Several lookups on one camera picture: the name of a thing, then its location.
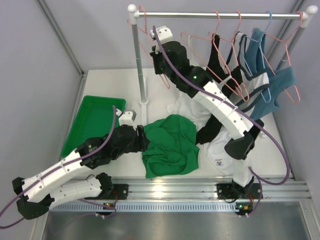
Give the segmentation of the green tank top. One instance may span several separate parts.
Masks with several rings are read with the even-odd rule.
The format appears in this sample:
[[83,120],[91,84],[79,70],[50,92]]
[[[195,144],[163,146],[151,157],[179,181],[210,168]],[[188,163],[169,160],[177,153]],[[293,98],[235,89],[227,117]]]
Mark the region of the green tank top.
[[171,114],[144,126],[150,143],[142,153],[145,177],[187,175],[199,168],[199,147],[195,124],[184,116]]

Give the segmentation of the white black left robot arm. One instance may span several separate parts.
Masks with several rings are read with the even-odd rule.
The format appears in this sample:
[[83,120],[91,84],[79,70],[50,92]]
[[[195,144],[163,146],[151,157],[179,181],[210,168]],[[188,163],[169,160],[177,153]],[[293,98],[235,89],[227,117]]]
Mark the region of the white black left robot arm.
[[38,218],[54,207],[79,199],[102,200],[114,192],[111,177],[102,172],[69,183],[97,167],[108,165],[124,154],[145,152],[150,141],[144,127],[121,125],[111,134],[88,138],[58,163],[33,177],[12,181],[18,212],[26,219]]

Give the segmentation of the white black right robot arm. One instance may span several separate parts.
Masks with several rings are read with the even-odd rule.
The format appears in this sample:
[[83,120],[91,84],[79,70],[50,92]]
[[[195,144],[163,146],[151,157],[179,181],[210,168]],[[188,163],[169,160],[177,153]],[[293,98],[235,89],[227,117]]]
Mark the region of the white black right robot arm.
[[232,158],[231,189],[238,198],[246,198],[254,184],[247,156],[260,133],[257,125],[264,123],[261,120],[256,124],[245,121],[206,70],[190,64],[186,48],[178,41],[152,46],[150,56],[155,74],[166,75],[181,92],[205,107],[228,130],[231,139],[224,150]]

